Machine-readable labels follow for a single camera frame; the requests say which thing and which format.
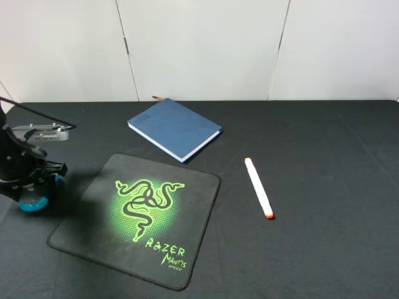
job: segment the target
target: blue notebook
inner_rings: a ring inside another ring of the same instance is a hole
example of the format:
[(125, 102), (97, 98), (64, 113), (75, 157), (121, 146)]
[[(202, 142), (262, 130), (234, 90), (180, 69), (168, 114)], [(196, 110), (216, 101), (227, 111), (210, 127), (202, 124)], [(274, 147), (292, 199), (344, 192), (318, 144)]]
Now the blue notebook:
[(222, 132), (222, 128), (170, 98), (128, 121), (131, 129), (180, 162)]

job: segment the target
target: green snake logo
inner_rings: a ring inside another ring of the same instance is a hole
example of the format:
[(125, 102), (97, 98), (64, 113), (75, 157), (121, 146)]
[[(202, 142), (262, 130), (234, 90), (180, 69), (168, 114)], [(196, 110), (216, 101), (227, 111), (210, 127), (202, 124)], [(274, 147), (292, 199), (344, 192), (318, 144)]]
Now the green snake logo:
[(170, 192), (178, 188), (184, 188), (182, 183), (163, 183), (159, 188), (154, 188), (151, 181), (141, 179), (131, 186), (116, 181), (115, 185), (120, 196), (129, 196), (122, 207), (122, 213), (127, 217), (138, 219), (136, 235), (133, 238), (137, 242), (143, 237), (147, 228), (151, 227), (154, 219), (149, 215), (149, 209), (168, 210), (173, 205)]

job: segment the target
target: mouse pad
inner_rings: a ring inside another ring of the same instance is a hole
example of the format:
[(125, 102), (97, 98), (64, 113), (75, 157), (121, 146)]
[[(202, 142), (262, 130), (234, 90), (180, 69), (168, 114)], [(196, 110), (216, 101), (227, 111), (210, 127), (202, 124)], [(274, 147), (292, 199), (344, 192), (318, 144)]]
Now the mouse pad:
[(189, 284), (219, 185), (213, 174), (115, 154), (47, 242), (182, 290)]

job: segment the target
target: black table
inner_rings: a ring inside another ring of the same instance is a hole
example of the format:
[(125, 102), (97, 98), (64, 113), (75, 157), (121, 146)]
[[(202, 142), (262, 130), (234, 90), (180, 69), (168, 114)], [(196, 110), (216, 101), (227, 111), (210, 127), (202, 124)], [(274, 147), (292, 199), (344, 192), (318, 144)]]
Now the black table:
[[(182, 292), (49, 248), (47, 236), (112, 153), (180, 165), (127, 126), (152, 104), (27, 105), (79, 127), (45, 145), (69, 167), (52, 209), (32, 216), (0, 200), (0, 298), (399, 297), (399, 104), (391, 101), (185, 102), (224, 133), (183, 165), (222, 184)], [(7, 117), (12, 126), (51, 122), (18, 108)], [(262, 214), (245, 157), (274, 221)]]

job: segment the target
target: white marker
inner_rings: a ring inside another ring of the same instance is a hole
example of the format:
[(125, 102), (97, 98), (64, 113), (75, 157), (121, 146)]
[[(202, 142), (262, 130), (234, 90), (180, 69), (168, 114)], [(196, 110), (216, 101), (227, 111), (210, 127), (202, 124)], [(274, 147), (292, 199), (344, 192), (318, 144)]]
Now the white marker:
[(268, 219), (273, 219), (274, 218), (274, 213), (272, 210), (272, 207), (270, 206), (269, 199), (267, 198), (266, 192), (264, 192), (264, 188), (261, 182), (261, 179), (259, 178), (259, 175), (257, 174), (256, 168), (254, 164), (252, 163), (252, 160), (250, 158), (245, 158), (245, 165), (247, 166), (248, 169), (248, 174), (249, 177), (251, 178), (252, 185), (254, 185), (254, 189), (257, 195), (257, 198), (259, 199), (259, 202), (261, 203), (263, 212)]

